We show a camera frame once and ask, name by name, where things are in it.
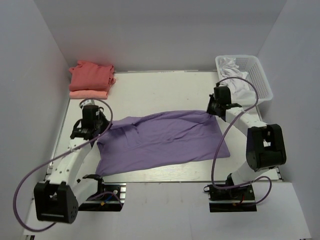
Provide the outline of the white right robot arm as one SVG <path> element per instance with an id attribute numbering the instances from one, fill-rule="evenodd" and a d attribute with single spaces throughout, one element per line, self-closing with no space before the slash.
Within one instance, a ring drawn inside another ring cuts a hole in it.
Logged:
<path id="1" fill-rule="evenodd" d="M 229 126 L 216 148 L 211 180 L 214 181 L 215 164 L 218 153 L 231 127 L 237 128 L 246 137 L 244 162 L 236 171 L 229 174 L 224 186 L 213 187 L 219 190 L 230 190 L 251 185 L 262 179 L 262 174 L 270 169 L 284 165 L 287 161 L 283 131 L 278 124 L 267 124 L 248 113 L 238 103 L 232 103 L 231 92 L 227 86 L 216 86 L 213 89 L 207 113 L 221 118 Z"/>

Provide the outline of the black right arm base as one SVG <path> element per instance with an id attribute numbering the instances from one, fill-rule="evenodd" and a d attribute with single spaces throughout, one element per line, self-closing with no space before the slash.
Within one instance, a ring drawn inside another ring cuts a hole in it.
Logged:
<path id="1" fill-rule="evenodd" d="M 217 189 L 212 184 L 203 188 L 208 194 L 211 213 L 256 212 L 256 199 L 252 185 L 233 189 Z"/>

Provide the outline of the purple t-shirt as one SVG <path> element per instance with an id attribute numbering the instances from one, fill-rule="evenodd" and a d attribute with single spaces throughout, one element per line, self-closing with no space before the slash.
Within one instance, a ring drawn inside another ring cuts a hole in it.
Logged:
<path id="1" fill-rule="evenodd" d="M 113 122 L 97 141 L 96 174 L 111 176 L 156 167 L 230 157 L 214 115 L 203 110 L 174 110 Z"/>

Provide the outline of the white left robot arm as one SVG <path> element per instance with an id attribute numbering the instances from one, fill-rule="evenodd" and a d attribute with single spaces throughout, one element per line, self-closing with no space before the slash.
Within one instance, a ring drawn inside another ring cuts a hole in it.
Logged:
<path id="1" fill-rule="evenodd" d="M 81 178 L 77 175 L 98 136 L 112 124 L 102 107 L 88 104 L 81 109 L 82 118 L 74 124 L 70 135 L 69 154 L 61 158 L 46 181 L 34 187 L 35 211 L 39 221 L 71 224 L 79 207 L 103 191 L 100 175 L 87 173 Z"/>

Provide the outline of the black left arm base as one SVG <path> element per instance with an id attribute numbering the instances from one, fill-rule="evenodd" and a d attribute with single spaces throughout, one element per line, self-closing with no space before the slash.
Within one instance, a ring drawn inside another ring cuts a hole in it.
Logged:
<path id="1" fill-rule="evenodd" d="M 72 191 L 80 212 L 120 212 L 125 203 L 126 183 L 105 183 L 98 189 L 94 181 L 79 183 Z"/>

